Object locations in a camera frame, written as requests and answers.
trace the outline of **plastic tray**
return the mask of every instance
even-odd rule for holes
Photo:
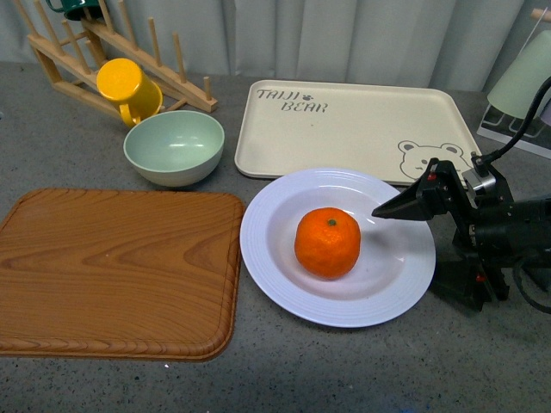
[[[247,176],[348,168],[396,185],[431,157],[471,168],[480,153],[448,94],[434,89],[263,80],[251,86],[235,154]]]

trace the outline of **gray countertop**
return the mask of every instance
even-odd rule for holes
[[[211,77],[220,102],[212,116],[226,130],[226,148],[212,175],[183,190],[229,192],[248,205],[270,182],[241,175],[233,162],[256,80]],[[485,97],[449,94],[480,149],[500,147],[475,133]],[[0,113],[1,217],[37,188],[163,189],[124,158],[121,121],[54,91],[38,65],[0,64]],[[545,158],[513,149],[494,165],[516,199],[549,192]],[[451,254],[450,217],[429,224],[437,256]],[[283,310],[243,265],[234,334],[220,356],[203,363],[3,357],[0,411],[549,411],[551,319],[525,303],[509,273],[506,280],[509,299],[482,312],[429,291],[394,320],[341,330]]]

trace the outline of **curtain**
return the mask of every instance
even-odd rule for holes
[[[47,36],[33,0],[20,0]],[[40,0],[60,37],[63,16]],[[543,0],[126,0],[139,46],[176,69],[205,75],[483,90],[518,52]],[[126,35],[118,0],[108,0]],[[79,30],[78,22],[71,22]],[[15,0],[0,2],[0,61],[34,62]]]

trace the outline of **beige tray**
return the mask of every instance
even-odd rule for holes
[[[0,224],[0,355],[204,361],[233,332],[243,203],[49,188]]]
[[[480,153],[442,91],[263,80],[251,86],[235,164],[253,177],[330,167],[407,185],[431,157],[461,175],[472,151]]]

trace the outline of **bear face drawing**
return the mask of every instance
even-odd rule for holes
[[[455,144],[429,146],[418,145],[411,140],[403,140],[398,143],[398,148],[403,153],[399,168],[404,175],[413,180],[418,179],[424,173],[432,157],[453,162],[459,175],[471,168],[463,158],[463,149]]]

